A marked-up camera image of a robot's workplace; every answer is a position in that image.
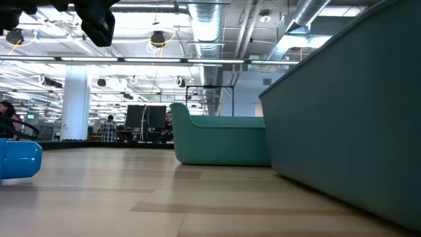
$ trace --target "ceiling light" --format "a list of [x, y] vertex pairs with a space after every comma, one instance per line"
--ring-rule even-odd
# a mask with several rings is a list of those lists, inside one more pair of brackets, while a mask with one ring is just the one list
[[244, 60], [229, 59], [188, 59], [189, 63], [244, 63]]
[[31, 57], [31, 56], [0, 56], [0, 60], [18, 61], [54, 61], [54, 57]]
[[252, 60], [251, 64], [256, 65], [297, 65], [298, 61], [259, 61], [259, 60]]
[[125, 58], [126, 62], [138, 62], [138, 63], [179, 63], [179, 59], [153, 59], [153, 58]]
[[270, 19], [272, 19], [269, 16], [269, 10], [263, 10], [260, 12], [260, 22], [261, 23], [266, 23], [266, 22], [270, 22]]
[[99, 61], [99, 62], [117, 62], [117, 58], [105, 57], [62, 57], [63, 61]]

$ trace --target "person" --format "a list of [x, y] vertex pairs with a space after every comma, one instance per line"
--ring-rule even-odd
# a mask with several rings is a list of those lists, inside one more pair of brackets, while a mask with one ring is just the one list
[[161, 142], [166, 143], [167, 141], [172, 141], [174, 135], [172, 134], [172, 115], [171, 111], [165, 114], [165, 127], [161, 130]]
[[[3, 124], [6, 124], [6, 126], [10, 126], [11, 128], [14, 128], [17, 132], [20, 132], [19, 123], [2, 120], [2, 117], [14, 119], [14, 120], [20, 120], [16, 115], [14, 106], [8, 101], [0, 102], [0, 122], [2, 122]], [[13, 139], [14, 141], [18, 140], [18, 136], [14, 135], [12, 132], [9, 132], [3, 128], [0, 128], [0, 138], [9, 138], [9, 139]]]
[[105, 121], [100, 128], [103, 142], [114, 142], [116, 137], [117, 124], [114, 122], [112, 115], [108, 116], [108, 120]]

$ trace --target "computer monitor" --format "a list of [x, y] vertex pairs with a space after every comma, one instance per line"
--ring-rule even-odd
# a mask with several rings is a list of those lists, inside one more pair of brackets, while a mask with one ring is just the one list
[[126, 127], [140, 128], [144, 105], [129, 105], [127, 107]]
[[[127, 107], [126, 127], [140, 128], [144, 105], [129, 105]], [[143, 118], [143, 127], [164, 128], [166, 106], [148, 106]]]
[[166, 106], [148, 106], [147, 121], [149, 128], [164, 128]]

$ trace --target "woman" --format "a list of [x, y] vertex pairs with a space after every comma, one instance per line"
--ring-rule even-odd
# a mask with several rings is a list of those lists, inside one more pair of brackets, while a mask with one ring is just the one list
[[[2, 120], [1, 117], [19, 120], [19, 118], [16, 116], [16, 111], [11, 103], [7, 101], [0, 102], [0, 122], [20, 132], [20, 125], [18, 123], [10, 122], [8, 120]], [[18, 136], [0, 127], [0, 138], [12, 138], [13, 140], [17, 141]]]

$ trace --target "black ceiling lamp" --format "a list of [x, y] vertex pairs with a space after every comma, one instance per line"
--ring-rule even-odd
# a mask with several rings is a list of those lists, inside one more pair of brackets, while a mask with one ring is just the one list
[[177, 79], [174, 80], [175, 85], [177, 85], [179, 88], [185, 88], [186, 81], [184, 81], [183, 78], [180, 76], [177, 76]]
[[22, 35], [22, 29], [15, 28], [15, 29], [11, 30], [6, 35], [6, 40], [13, 45], [22, 44], [24, 42], [24, 36]]
[[104, 86], [107, 85], [107, 82], [105, 81], [104, 78], [100, 78], [100, 79], [98, 79], [97, 85], [101, 86], [101, 87], [104, 87]]
[[151, 44], [157, 48], [165, 46], [165, 38], [163, 31], [154, 31], [151, 36]]
[[60, 82], [56, 82], [48, 77], [44, 76], [43, 84], [49, 87], [54, 87], [58, 89], [63, 89], [63, 85]]

